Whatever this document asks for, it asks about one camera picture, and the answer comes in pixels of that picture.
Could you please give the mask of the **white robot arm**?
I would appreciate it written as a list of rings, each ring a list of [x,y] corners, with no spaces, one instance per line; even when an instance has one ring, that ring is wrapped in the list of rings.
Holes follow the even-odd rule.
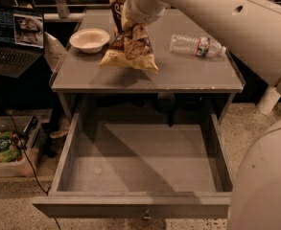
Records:
[[[281,6],[267,0],[127,0],[123,23],[152,23],[171,5],[215,37],[281,95]],[[281,230],[281,120],[237,170],[228,230]]]

